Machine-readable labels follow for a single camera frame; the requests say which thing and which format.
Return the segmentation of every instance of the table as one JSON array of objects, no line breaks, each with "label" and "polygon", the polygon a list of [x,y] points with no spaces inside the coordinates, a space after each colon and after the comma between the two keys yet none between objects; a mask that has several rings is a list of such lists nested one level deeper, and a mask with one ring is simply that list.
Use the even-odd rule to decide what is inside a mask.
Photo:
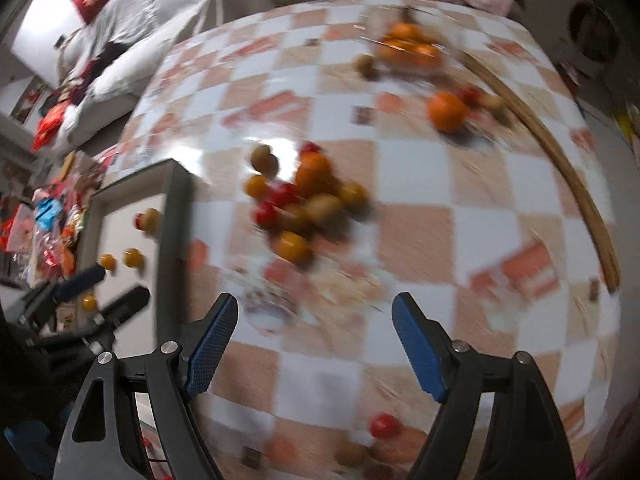
[{"label": "table", "polygon": [[[200,429],[227,478],[330,478],[335,449],[347,439],[370,445],[367,426],[381,412],[428,431],[438,406],[418,387],[390,320],[401,291],[479,351],[534,355],[576,461],[598,427],[619,304],[602,283],[590,298],[600,266],[564,180],[517,125],[496,128],[489,146],[457,146],[430,125],[415,88],[384,75],[365,81],[350,65],[369,49],[354,27],[361,15],[405,4],[460,24],[464,49],[536,111],[613,227],[580,111],[510,20],[421,0],[331,0],[247,16],[177,45],[124,129],[106,181],[167,157],[197,177],[190,317],[221,291],[241,307],[197,400]],[[272,146],[287,180],[304,139],[376,201],[375,218],[354,224],[349,243],[317,242],[308,273],[271,253],[242,192],[256,142]],[[484,397],[464,478],[486,434]],[[271,468],[243,465],[251,449],[269,455]]]}]

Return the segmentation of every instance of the bed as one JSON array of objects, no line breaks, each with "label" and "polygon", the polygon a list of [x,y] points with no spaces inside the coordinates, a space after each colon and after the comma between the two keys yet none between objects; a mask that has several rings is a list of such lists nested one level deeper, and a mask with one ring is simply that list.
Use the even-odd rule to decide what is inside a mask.
[{"label": "bed", "polygon": [[174,44],[272,7],[271,0],[109,0],[60,47],[60,81],[77,78],[109,42],[129,48],[93,81],[78,106],[67,108],[53,151],[69,152],[132,111]]}]

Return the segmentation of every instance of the photo frame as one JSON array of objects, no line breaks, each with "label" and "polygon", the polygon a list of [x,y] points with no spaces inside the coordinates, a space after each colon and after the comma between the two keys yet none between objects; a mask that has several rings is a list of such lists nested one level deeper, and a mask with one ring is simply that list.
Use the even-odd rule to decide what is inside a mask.
[{"label": "photo frame", "polygon": [[11,117],[20,124],[24,124],[44,92],[47,91],[49,91],[47,84],[39,77],[34,76],[15,104]]}]

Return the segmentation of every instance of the wall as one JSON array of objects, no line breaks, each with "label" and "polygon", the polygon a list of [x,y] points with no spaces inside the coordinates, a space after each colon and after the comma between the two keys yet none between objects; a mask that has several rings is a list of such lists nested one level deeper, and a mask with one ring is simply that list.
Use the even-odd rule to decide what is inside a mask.
[{"label": "wall", "polygon": [[9,83],[4,88],[0,88],[0,113],[5,117],[9,117],[11,110],[14,109],[15,104],[22,93],[26,90],[27,86],[33,79],[33,76],[28,76],[13,83]]},{"label": "wall", "polygon": [[8,85],[13,78],[14,81],[33,75],[31,70],[25,67],[24,63],[15,57],[9,47],[0,43],[0,88]]},{"label": "wall", "polygon": [[58,54],[53,46],[60,35],[68,36],[83,25],[71,0],[33,0],[5,41],[34,74],[51,88],[57,88],[60,85],[56,71]]},{"label": "wall", "polygon": [[[15,104],[18,102],[18,99],[27,88],[31,80],[33,79],[33,75],[25,77],[23,79],[19,79],[18,81],[14,81],[13,83],[9,83],[8,85],[0,88],[0,114],[7,117],[10,121],[13,119],[10,117],[11,111],[14,109]],[[24,124],[21,125],[23,129],[25,129],[29,134],[34,135],[36,133],[36,129],[38,127],[38,122],[40,121],[40,113],[39,108],[44,104],[45,99],[49,96],[50,92],[44,92],[38,102],[36,102],[33,110],[27,117],[27,120]]]},{"label": "wall", "polygon": [[15,121],[0,114],[0,153],[3,158],[30,170],[36,157],[31,153],[33,135]]}]

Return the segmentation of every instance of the cherry tomato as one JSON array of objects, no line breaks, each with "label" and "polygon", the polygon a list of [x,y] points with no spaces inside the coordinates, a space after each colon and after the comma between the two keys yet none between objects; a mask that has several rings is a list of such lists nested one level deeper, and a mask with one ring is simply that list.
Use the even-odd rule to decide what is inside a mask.
[{"label": "cherry tomato", "polygon": [[142,213],[138,213],[133,217],[133,227],[138,231],[142,231]]},{"label": "cherry tomato", "polygon": [[255,223],[263,229],[271,229],[278,224],[278,211],[269,202],[262,202],[254,213]]},{"label": "cherry tomato", "polygon": [[271,188],[267,200],[277,208],[284,209],[289,204],[297,204],[300,201],[300,197],[294,184],[279,182]]},{"label": "cherry tomato", "polygon": [[463,85],[458,93],[462,102],[471,107],[479,105],[482,94],[484,94],[484,90],[472,84]]},{"label": "cherry tomato", "polygon": [[300,156],[302,156],[303,153],[320,153],[321,151],[322,148],[315,142],[305,142],[300,146]]},{"label": "cherry tomato", "polygon": [[391,438],[402,430],[402,424],[393,415],[380,413],[371,420],[369,433],[373,438]]}]

